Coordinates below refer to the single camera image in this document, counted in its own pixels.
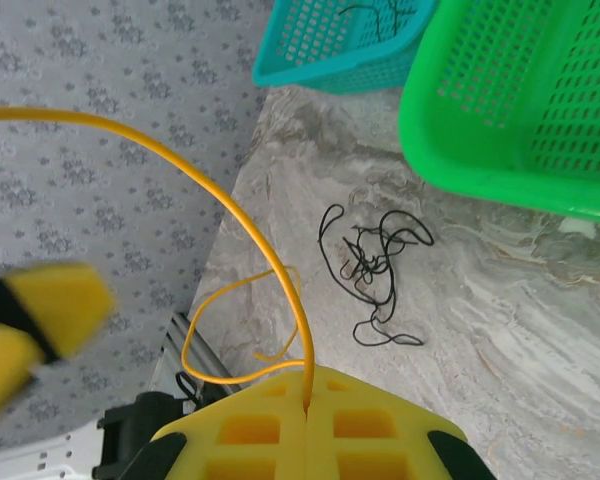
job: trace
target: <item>plastic basket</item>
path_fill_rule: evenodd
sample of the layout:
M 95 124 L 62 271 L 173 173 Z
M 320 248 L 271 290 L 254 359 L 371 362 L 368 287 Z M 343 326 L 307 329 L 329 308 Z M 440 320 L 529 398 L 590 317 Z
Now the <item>plastic basket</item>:
M 258 86 L 298 84 L 336 94 L 403 86 L 435 4 L 436 0 L 277 0 L 253 81 Z M 344 11 L 353 5 L 373 8 Z
M 399 129 L 442 189 L 600 221 L 600 0 L 442 2 Z

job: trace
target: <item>yellow foam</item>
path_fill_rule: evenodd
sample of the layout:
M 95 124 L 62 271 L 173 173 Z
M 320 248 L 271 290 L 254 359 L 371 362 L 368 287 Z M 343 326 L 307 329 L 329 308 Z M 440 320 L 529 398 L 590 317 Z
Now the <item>yellow foam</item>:
M 167 480 L 428 480 L 449 478 L 429 443 L 448 420 L 325 367 L 307 416 L 302 372 L 276 375 L 173 422 L 187 444 Z

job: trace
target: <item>gray marble surface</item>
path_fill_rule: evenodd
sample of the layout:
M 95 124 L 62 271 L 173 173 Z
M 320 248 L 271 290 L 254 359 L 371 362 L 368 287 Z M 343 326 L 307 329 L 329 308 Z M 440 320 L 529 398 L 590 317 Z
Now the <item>gray marble surface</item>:
M 234 197 L 303 280 L 318 362 L 456 422 L 499 479 L 600 479 L 600 225 L 447 194 L 403 161 L 400 92 L 330 97 L 270 93 Z M 369 308 L 330 278 L 318 249 L 325 209 L 341 203 L 326 248 L 341 235 L 408 210 L 433 232 L 396 261 L 398 308 L 388 330 L 421 348 L 354 343 Z M 268 268 L 225 217 L 193 308 L 221 286 Z M 232 372 L 260 367 L 293 319 L 275 279 L 235 291 L 200 332 Z M 302 355 L 299 340 L 290 354 Z

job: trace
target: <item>gray floral wall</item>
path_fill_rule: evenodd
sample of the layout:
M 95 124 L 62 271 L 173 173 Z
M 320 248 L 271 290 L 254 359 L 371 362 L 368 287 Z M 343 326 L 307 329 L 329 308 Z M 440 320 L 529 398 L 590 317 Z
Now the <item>gray floral wall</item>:
M 233 185 L 264 101 L 250 69 L 270 0 L 0 0 L 0 104 L 95 112 Z M 0 418 L 0 447 L 76 427 L 146 387 L 173 310 L 188 310 L 223 210 L 113 135 L 0 124 L 0 272 L 96 265 L 118 312 L 78 358 L 41 369 Z

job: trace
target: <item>green plastic basket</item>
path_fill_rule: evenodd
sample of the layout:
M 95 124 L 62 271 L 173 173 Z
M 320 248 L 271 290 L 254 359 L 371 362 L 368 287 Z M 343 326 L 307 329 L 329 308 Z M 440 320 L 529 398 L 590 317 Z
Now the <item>green plastic basket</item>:
M 442 189 L 600 221 L 600 0 L 442 1 L 399 129 Z

